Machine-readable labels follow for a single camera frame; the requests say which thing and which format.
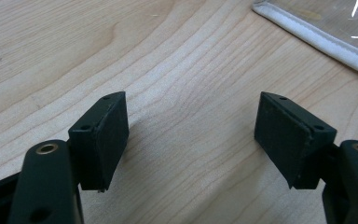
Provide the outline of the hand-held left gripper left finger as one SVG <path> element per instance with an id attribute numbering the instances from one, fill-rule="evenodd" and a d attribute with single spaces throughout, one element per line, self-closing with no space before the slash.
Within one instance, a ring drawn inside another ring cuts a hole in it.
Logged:
<path id="1" fill-rule="evenodd" d="M 81 188 L 108 190 L 130 134 L 126 92 L 100 98 L 68 133 Z"/>

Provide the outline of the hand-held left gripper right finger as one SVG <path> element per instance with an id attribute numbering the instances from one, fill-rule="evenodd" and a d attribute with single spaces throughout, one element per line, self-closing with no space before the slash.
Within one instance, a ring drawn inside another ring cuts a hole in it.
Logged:
<path id="1" fill-rule="evenodd" d="M 288 185 L 316 189 L 320 159 L 334 144 L 337 130 L 279 94 L 262 92 L 255 122 L 255 140 Z"/>

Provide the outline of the clear plastic pouch white trim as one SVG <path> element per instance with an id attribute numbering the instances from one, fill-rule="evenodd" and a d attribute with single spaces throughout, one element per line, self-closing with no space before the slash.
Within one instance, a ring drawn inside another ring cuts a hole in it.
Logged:
<path id="1" fill-rule="evenodd" d="M 253 11 L 358 71 L 358 0 L 254 0 Z"/>

